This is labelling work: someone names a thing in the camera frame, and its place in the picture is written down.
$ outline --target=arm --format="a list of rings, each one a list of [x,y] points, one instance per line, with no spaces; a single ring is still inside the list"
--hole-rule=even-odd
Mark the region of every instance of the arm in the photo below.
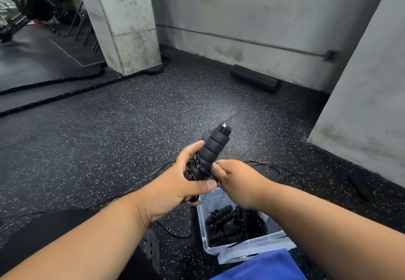
[[[185,197],[207,193],[217,186],[213,180],[191,182],[183,176],[190,156],[203,144],[200,141],[185,148],[158,178],[111,203],[1,280],[117,279],[151,221],[163,217]]]
[[[212,173],[235,203],[271,216],[333,279],[403,279],[404,234],[274,183],[240,161],[217,161]]]

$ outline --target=concrete column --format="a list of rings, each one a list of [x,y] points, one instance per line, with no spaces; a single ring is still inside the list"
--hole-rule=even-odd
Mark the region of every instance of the concrete column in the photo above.
[[[161,63],[151,0],[83,0],[108,66],[123,75]]]

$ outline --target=hand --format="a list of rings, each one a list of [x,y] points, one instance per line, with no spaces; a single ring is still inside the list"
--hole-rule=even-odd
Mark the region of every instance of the hand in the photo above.
[[[211,174],[230,199],[245,209],[261,210],[261,194],[269,191],[274,183],[237,160],[216,161],[212,164]]]
[[[209,193],[217,187],[214,180],[189,181],[184,177],[185,165],[204,142],[200,140],[180,152],[172,167],[135,193],[137,207],[145,222],[156,221],[173,210],[185,198]]]

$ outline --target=blue towel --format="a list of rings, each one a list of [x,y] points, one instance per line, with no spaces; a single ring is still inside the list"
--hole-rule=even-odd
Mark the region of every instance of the blue towel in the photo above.
[[[263,253],[211,280],[306,280],[286,249]]]

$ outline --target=clear plastic container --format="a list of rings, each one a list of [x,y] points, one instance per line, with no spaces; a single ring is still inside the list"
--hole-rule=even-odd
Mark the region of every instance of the clear plastic container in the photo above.
[[[208,194],[201,195],[200,201],[201,205],[197,207],[197,213],[198,222],[200,223],[202,246],[206,253],[219,255],[218,262],[220,264],[246,261],[254,257],[255,254],[281,248],[290,250],[296,247],[277,223],[271,217],[263,213],[261,213],[261,216],[266,222],[268,231],[266,236],[247,240],[231,248],[228,247],[232,244],[209,247],[205,218],[209,216],[210,212],[216,209],[222,209],[229,204],[235,208],[236,204],[228,197],[226,192],[219,187]]]

